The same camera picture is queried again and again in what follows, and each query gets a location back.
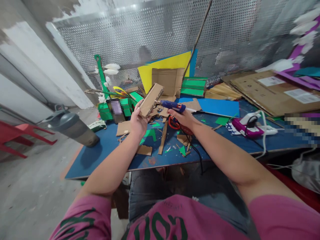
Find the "perforated metal panel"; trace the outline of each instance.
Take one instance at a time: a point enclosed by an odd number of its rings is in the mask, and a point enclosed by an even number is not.
[[[286,58],[292,50],[288,35],[293,20],[317,0],[216,0],[212,3],[197,49],[196,76],[215,83],[233,72],[254,70]],[[139,48],[152,60],[190,51],[198,35],[207,0],[154,0],[108,12],[55,22],[57,30],[96,88],[95,54],[103,65],[118,63],[114,86],[141,84]]]

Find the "person's right hand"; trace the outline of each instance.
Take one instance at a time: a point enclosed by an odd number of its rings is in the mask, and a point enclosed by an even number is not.
[[[169,109],[168,113],[170,113],[172,116],[174,116],[179,123],[189,128],[191,131],[195,125],[201,124],[195,117],[192,115],[191,112],[188,110],[185,110],[182,114],[177,113],[173,109]]]

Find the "red plastic chair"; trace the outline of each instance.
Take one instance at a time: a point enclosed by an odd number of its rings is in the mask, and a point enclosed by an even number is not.
[[[49,132],[45,129],[39,128],[37,126],[33,126],[33,125],[29,125],[29,124],[21,124],[19,126],[11,126],[5,122],[0,121],[0,151],[4,151],[4,152],[8,152],[17,156],[20,156],[22,158],[27,158],[26,155],[23,155],[21,153],[19,153],[18,151],[7,147],[6,145],[4,145],[6,142],[9,141],[14,141],[17,143],[21,143],[27,146],[32,146],[33,142],[31,142],[30,140],[22,137],[21,135],[24,134],[28,134],[31,135],[39,140],[42,140],[50,145],[53,145],[57,140],[51,142],[48,139],[36,134],[33,129],[39,129],[41,131],[50,133],[50,134],[54,134],[52,132]]]

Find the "concrete floor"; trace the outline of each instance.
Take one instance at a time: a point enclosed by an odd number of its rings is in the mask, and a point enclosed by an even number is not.
[[[97,119],[96,108],[72,111],[86,124]],[[41,135],[58,141],[50,146],[31,139],[32,147],[9,143],[26,159],[0,152],[0,240],[48,239],[81,188],[78,181],[60,180],[80,144],[60,133]],[[112,239],[122,237],[127,223],[112,210]]]

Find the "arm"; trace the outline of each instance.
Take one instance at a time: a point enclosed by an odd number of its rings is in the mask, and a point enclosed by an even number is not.
[[[188,111],[179,114],[169,110],[182,125],[190,128],[213,162],[238,187],[244,202],[256,197],[275,194],[302,202],[289,188],[243,149],[196,120]]]
[[[111,197],[118,188],[137,152],[140,141],[147,130],[150,118],[142,119],[139,108],[132,113],[131,132],[92,172],[74,201],[88,195]]]

